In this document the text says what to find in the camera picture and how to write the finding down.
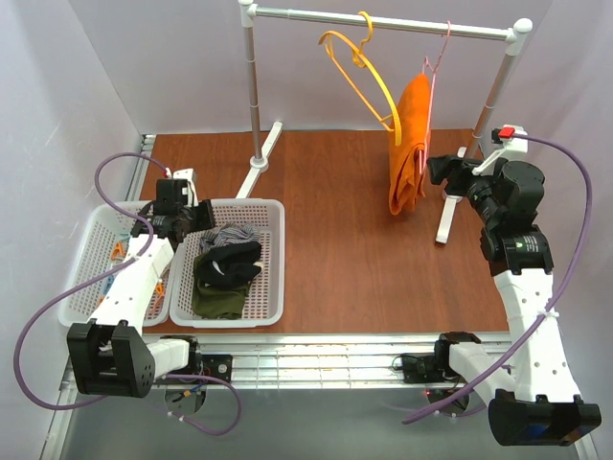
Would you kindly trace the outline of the grey striped underwear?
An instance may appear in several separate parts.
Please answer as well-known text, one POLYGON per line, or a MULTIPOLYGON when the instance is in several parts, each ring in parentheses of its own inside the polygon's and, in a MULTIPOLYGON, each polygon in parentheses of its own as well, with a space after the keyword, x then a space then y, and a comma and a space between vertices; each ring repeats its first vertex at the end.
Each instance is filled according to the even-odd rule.
POLYGON ((251 223, 237 224, 228 222, 219 227, 205 230, 200 238, 199 246, 202 253, 211 249, 232 244, 258 242, 260 230, 251 223))

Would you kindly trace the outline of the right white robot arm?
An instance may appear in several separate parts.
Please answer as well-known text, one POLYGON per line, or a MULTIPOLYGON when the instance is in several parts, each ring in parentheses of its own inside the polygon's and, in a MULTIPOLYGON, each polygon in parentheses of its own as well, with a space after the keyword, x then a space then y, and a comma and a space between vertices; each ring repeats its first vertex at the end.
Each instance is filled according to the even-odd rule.
POLYGON ((438 353, 487 405, 498 444, 567 447, 599 427, 602 414, 580 394, 550 305, 553 257, 534 223, 545 177, 524 161, 499 159, 486 175, 476 173, 480 165, 447 155, 429 159, 428 170, 483 221, 481 250, 506 311, 511 356, 494 360, 472 333, 442 335, 438 353))

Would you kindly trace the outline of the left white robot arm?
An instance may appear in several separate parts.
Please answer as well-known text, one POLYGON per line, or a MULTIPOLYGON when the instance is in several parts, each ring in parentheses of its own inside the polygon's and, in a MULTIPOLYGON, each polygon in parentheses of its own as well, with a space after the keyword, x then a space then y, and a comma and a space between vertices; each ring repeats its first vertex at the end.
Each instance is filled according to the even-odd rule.
POLYGON ((135 262, 115 275, 93 313, 68 330, 69 356, 82 394, 143 398, 173 371, 198 371, 195 339, 179 335, 146 343, 143 327, 177 246, 191 233, 215 226, 212 204, 198 200, 195 172, 184 169, 158 180, 156 198, 138 217, 127 252, 135 262))

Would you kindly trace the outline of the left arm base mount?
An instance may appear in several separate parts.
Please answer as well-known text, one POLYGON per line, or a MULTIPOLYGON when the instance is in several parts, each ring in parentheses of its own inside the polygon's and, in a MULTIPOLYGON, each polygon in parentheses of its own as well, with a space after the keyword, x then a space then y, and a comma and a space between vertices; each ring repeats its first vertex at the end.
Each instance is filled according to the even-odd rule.
POLYGON ((232 355, 198 355, 195 359, 194 373, 231 382, 233 364, 232 355))

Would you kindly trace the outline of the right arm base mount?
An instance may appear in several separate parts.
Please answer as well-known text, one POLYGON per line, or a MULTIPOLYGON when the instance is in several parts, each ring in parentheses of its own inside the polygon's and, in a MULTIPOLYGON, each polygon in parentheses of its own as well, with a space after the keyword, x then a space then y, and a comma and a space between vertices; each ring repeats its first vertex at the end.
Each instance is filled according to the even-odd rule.
POLYGON ((439 383, 443 372, 437 367, 433 355, 401 354, 392 361, 392 369, 402 374, 404 383, 439 383))

